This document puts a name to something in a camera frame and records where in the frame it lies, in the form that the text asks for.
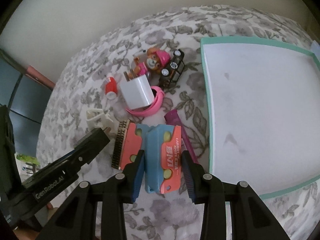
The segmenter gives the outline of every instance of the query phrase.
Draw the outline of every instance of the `pink wristband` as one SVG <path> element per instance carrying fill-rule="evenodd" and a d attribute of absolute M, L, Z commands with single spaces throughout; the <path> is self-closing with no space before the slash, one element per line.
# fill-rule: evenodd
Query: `pink wristband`
<path fill-rule="evenodd" d="M 162 89 L 160 87 L 157 86 L 152 86 L 151 89 L 154 89 L 156 91 L 156 96 L 155 96 L 155 100 L 152 102 L 152 104 L 144 111 L 134 111 L 134 110 L 130 110 L 130 109 L 126 109 L 128 113 L 134 115 L 134 116 L 138 116 L 138 117 L 147 117 L 150 115 L 155 114 L 156 112 L 159 111 L 161 105 L 162 105 L 162 101 L 164 98 L 164 92 L 162 91 Z"/>

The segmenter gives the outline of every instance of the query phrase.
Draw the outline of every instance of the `table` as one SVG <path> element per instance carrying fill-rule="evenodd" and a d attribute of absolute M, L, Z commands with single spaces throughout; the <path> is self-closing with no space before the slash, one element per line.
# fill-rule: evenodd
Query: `table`
<path fill-rule="evenodd" d="M 208 170 L 209 127 L 204 76 L 201 67 L 200 39 L 216 36 L 258 36 L 295 44 L 309 49 L 311 39 L 294 21 L 256 9 L 213 5 L 175 8 L 146 16 L 126 28 L 118 28 L 71 58 L 62 72 L 48 102 L 41 124 L 37 158 L 44 167 L 73 149 L 87 132 L 88 108 L 110 109 L 119 121 L 130 118 L 137 123 L 164 123 L 164 114 L 178 109 L 199 162 Z M 121 95 L 108 100 L 104 95 L 106 76 L 117 82 L 131 67 L 133 55 L 157 46 L 172 54 L 185 52 L 184 72 L 176 87 L 165 91 L 161 110 L 152 117 L 130 116 Z M 62 192 L 65 199 L 81 182 L 98 183 L 118 173 L 111 168 L 115 134 L 111 142 L 79 172 L 79 179 Z M 291 239 L 307 239 L 320 219 L 320 180 L 287 195 L 267 199 L 270 208 Z M 128 239 L 190 239 L 200 237 L 202 205 L 193 205 L 183 183 L 178 191 L 166 195 L 147 194 L 144 182 L 137 202 L 124 204 Z M 97 235 L 101 227 L 97 220 Z M 230 209 L 227 206 L 227 239 L 231 239 Z"/>

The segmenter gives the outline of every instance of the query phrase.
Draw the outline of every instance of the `green border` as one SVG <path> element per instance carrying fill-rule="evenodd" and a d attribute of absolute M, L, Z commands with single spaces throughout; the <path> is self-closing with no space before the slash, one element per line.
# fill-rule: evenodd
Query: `green border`
<path fill-rule="evenodd" d="M 205 44 L 217 44 L 217 43 L 246 43 L 246 44 L 260 44 L 260 45 L 268 45 L 268 46 L 273 46 L 273 47 L 279 47 L 279 48 L 284 48 L 284 49 L 290 49 L 290 50 L 294 50 L 300 53 L 303 53 L 307 56 L 311 56 L 313 58 L 313 60 L 315 61 L 318 69 L 320 70 L 320 62 L 317 59 L 316 55 L 307 50 L 307 49 L 302 49 L 300 47 L 297 47 L 295 45 L 289 44 L 289 43 L 285 43 L 282 41 L 275 41 L 275 40 L 269 40 L 269 39 L 265 39 L 265 38 L 258 38 L 258 37 L 243 37 L 243 36 L 226 36 L 226 37 L 205 37 L 201 39 L 201 60 L 202 60 L 202 69 L 204 72 L 204 80 L 205 80 L 205 88 L 206 88 L 206 92 L 207 92 L 207 102 L 208 102 L 208 112 L 209 112 L 209 125 L 210 125 L 210 138 L 213 138 L 213 131 L 212 128 L 213 124 L 212 124 L 212 115 L 211 115 L 211 111 L 209 111 L 209 109 L 212 108 L 211 106 L 211 100 L 210 100 L 210 90 L 209 90 L 209 86 L 208 86 L 208 74 L 207 74 L 207 70 L 205 68 L 205 61 L 204 61 L 204 50 L 203 50 L 203 45 Z M 210 145 L 209 145 L 209 171 L 212 172 L 212 158 L 213 158 L 213 141 L 210 140 Z M 320 175 L 309 179 L 303 183 L 300 183 L 294 187 L 289 187 L 283 190 L 279 190 L 276 192 L 272 192 L 272 193 L 267 193 L 267 194 L 263 194 L 260 195 L 261 199 L 267 199 L 267 198 L 273 198 L 273 197 L 277 197 L 277 196 L 281 196 L 284 194 L 287 194 L 289 192 L 292 192 L 294 190 L 297 190 L 299 188 L 305 187 L 313 182 L 315 182 L 316 180 L 320 179 Z"/>

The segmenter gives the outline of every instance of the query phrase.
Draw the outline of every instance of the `toy dog face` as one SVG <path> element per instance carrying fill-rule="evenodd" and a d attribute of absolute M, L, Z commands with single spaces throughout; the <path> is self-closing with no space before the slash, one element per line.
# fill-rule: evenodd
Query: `toy dog face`
<path fill-rule="evenodd" d="M 146 66 L 152 71 L 157 71 L 161 68 L 161 61 L 156 53 L 148 55 Z"/>

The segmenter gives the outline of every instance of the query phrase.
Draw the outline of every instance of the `metal screw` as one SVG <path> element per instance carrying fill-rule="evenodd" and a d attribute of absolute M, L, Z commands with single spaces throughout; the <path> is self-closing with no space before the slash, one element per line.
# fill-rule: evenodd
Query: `metal screw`
<path fill-rule="evenodd" d="M 210 180 L 210 179 L 212 179 L 212 175 L 209 174 L 209 173 L 206 173 L 206 174 L 203 175 L 203 178 L 206 179 L 206 180 Z"/>
<path fill-rule="evenodd" d="M 244 180 L 240 181 L 239 184 L 240 184 L 241 187 L 247 187 L 247 186 L 249 185 L 249 184 L 248 184 L 246 181 L 244 181 Z"/>
<path fill-rule="evenodd" d="M 88 187 L 88 186 L 89 186 L 89 183 L 88 183 L 87 181 L 83 181 L 83 182 L 81 182 L 81 183 L 79 184 L 79 186 L 80 186 L 81 188 L 85 188 L 85 187 Z"/>
<path fill-rule="evenodd" d="M 116 179 L 123 179 L 125 177 L 125 175 L 123 173 L 118 173 L 116 175 Z"/>

